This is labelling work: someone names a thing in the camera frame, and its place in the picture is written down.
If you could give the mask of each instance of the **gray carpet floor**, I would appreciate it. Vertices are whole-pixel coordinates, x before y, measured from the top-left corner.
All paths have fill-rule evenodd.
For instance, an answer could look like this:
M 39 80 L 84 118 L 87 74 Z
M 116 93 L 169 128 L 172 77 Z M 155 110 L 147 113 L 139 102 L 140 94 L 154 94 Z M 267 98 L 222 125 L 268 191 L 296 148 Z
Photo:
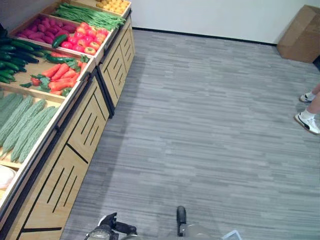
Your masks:
M 61 239 L 83 239 L 113 212 L 146 240 L 165 237 L 184 205 L 215 237 L 319 240 L 320 137 L 293 119 L 320 81 L 316 67 L 267 45 L 141 30 L 134 39 Z

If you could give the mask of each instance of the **red tomato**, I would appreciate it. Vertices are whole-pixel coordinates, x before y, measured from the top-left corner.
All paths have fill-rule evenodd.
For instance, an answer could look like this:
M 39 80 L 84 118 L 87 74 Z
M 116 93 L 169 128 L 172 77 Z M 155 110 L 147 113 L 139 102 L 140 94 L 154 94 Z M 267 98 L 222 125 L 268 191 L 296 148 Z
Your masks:
M 84 28 L 84 29 L 89 29 L 89 28 L 90 28 L 89 24 L 86 23 L 86 22 L 82 22 L 82 23 L 80 24 L 80 27 L 82 27 L 82 28 Z
M 96 34 L 97 34 L 97 31 L 94 29 L 90 29 L 90 30 L 86 31 L 86 35 L 91 36 L 93 38 L 96 36 Z
M 104 42 L 104 39 L 102 39 L 101 37 L 95 37 L 94 41 L 101 45 Z
M 87 34 L 87 31 L 86 31 L 83 27 L 81 27 L 81 26 L 78 26 L 78 27 L 76 28 L 76 32 L 77 32 L 77 33 L 82 33 L 82 34 L 84 34 L 84 35 Z
M 73 44 L 71 42 L 68 42 L 68 41 L 63 41 L 61 43 L 61 47 L 66 48 L 66 49 L 72 49 Z
M 74 45 L 72 49 L 75 50 L 75 51 L 81 52 L 81 53 L 85 52 L 85 48 L 83 46 L 80 46 L 80 45 Z
M 78 42 L 78 38 L 76 38 L 75 36 L 69 36 L 68 37 L 68 42 L 75 45 Z
M 92 36 L 85 36 L 84 38 L 82 38 L 86 41 L 87 46 L 93 42 L 94 38 Z
M 77 38 L 77 39 L 82 39 L 82 38 L 85 37 L 85 35 L 83 33 L 81 33 L 81 32 L 76 32 L 74 34 L 74 37 Z
M 85 49 L 84 49 L 84 52 L 86 54 L 90 54 L 90 55 L 95 55 L 96 54 L 96 50 L 94 50 L 92 47 L 89 47 L 87 46 Z
M 84 40 L 84 39 L 79 39 L 76 44 L 79 45 L 79 46 L 81 46 L 81 47 L 84 47 L 84 48 L 88 45 L 88 44 L 87 44 L 87 41 Z
M 100 45 L 94 41 L 90 42 L 89 46 L 96 51 L 98 51 L 98 49 L 100 48 Z
M 106 35 L 104 35 L 103 33 L 97 33 L 96 35 L 95 35 L 97 38 L 102 38 L 103 40 L 105 40 L 106 39 Z
M 108 36 L 108 34 L 109 34 L 109 32 L 108 32 L 108 30 L 107 29 L 105 29 L 105 28 L 99 28 L 98 29 L 98 31 L 97 31 L 99 34 L 104 34 L 104 35 L 106 35 L 106 36 Z

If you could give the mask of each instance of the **white wall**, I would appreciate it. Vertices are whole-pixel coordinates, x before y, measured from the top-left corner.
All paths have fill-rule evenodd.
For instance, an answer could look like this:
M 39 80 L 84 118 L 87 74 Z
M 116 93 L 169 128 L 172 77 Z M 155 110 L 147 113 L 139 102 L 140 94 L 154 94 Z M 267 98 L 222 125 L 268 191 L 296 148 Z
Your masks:
M 0 0 L 0 23 L 12 30 L 55 0 Z
M 132 25 L 276 44 L 305 4 L 320 0 L 132 0 Z

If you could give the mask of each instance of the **white sneaker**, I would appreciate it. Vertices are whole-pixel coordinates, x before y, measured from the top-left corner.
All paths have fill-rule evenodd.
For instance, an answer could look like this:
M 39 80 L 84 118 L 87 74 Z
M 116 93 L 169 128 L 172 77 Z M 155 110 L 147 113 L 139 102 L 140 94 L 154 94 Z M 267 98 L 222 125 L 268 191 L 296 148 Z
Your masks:
M 311 103 L 312 102 L 311 99 L 308 99 L 307 92 L 305 94 L 301 95 L 301 97 L 299 97 L 299 100 L 303 103 Z
M 316 125 L 315 119 L 312 117 L 310 119 L 304 119 L 301 117 L 301 112 L 294 116 L 294 119 L 306 130 L 315 135 L 320 135 L 320 129 Z

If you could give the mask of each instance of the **cardboard box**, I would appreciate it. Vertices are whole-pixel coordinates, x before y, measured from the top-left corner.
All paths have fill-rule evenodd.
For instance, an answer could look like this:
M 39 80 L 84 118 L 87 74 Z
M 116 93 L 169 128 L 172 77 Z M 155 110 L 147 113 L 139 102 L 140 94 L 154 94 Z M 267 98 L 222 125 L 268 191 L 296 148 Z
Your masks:
M 312 63 L 320 55 L 320 8 L 304 5 L 276 47 L 283 58 Z

